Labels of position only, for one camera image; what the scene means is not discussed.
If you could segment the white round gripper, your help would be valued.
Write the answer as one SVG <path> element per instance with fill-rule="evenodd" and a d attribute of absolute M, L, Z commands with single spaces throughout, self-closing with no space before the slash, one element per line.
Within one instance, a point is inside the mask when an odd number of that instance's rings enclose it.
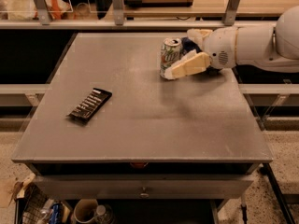
<path fill-rule="evenodd" d="M 210 29 L 189 29 L 187 37 L 198 47 L 204 43 L 204 52 L 196 52 L 195 49 L 188 52 L 165 69 L 164 78 L 171 80 L 205 72 L 210 60 L 211 66 L 216 69 L 235 67 L 236 27 L 213 32 Z"/>

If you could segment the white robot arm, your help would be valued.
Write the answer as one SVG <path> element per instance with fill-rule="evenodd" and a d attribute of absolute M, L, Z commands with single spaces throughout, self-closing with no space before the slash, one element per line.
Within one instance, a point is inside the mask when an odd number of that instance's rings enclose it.
<path fill-rule="evenodd" d="M 161 76 L 177 79 L 215 69 L 252 65 L 265 71 L 299 72 L 299 7 L 285 11 L 276 24 L 216 30 L 190 29 L 196 47 L 166 67 Z"/>

